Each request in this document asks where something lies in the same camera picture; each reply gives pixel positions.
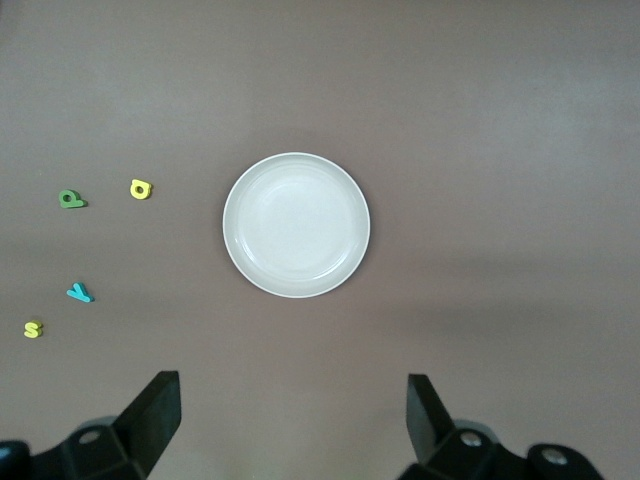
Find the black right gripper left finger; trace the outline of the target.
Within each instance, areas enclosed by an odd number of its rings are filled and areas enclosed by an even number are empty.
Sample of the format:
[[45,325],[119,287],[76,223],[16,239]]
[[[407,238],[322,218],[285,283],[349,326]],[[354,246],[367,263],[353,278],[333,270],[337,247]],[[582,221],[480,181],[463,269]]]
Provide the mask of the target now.
[[1,442],[3,479],[146,479],[180,426],[180,377],[161,371],[106,425],[90,425],[34,455]]

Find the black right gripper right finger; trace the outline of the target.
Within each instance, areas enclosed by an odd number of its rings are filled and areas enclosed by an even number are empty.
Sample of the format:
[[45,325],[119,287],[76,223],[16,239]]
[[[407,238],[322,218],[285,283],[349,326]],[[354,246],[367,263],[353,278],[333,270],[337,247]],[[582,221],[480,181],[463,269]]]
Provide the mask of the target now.
[[518,456],[487,426],[454,421],[426,375],[407,380],[406,426],[417,462],[404,479],[601,479],[580,452],[539,443]]

